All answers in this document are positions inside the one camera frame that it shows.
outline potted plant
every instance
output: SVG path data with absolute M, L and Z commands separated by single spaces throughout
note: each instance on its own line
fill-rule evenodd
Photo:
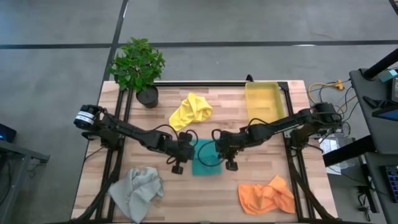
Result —
M 135 90 L 140 103 L 154 108 L 159 97 L 154 80 L 160 78 L 165 60 L 162 53 L 148 44 L 147 39 L 131 37 L 131 41 L 121 47 L 122 56 L 116 54 L 109 72 L 114 75 L 121 90 Z

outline black plant pot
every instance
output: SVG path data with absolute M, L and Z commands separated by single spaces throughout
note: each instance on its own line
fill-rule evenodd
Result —
M 154 108 L 159 102 L 159 92 L 155 86 L 148 86 L 146 91 L 137 92 L 136 97 L 146 108 Z

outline green towel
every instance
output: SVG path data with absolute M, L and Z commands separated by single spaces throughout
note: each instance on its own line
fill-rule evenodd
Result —
M 214 167 L 207 167 L 203 165 L 198 159 L 198 152 L 202 145 L 212 141 L 211 139 L 198 139 L 198 144 L 195 146 L 195 156 L 192 161 L 192 174 L 199 176 L 221 174 L 221 164 Z M 214 143 L 209 143 L 200 152 L 200 159 L 208 165 L 218 164 L 218 153 Z

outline yellow cloth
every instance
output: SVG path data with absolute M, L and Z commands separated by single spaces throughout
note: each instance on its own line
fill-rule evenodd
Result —
M 294 196 L 285 180 L 278 175 L 268 185 L 239 184 L 238 194 L 246 214 L 264 214 L 275 208 L 295 213 Z
M 206 121 L 213 112 L 213 108 L 206 102 L 205 97 L 189 93 L 186 100 L 171 115 L 169 123 L 174 130 L 179 131 L 191 122 Z

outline green leaves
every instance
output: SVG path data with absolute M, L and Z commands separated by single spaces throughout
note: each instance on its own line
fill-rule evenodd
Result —
M 108 68 L 120 89 L 146 90 L 165 67 L 162 53 L 148 44 L 148 39 L 135 39 L 122 46 L 123 55 L 117 54 Z

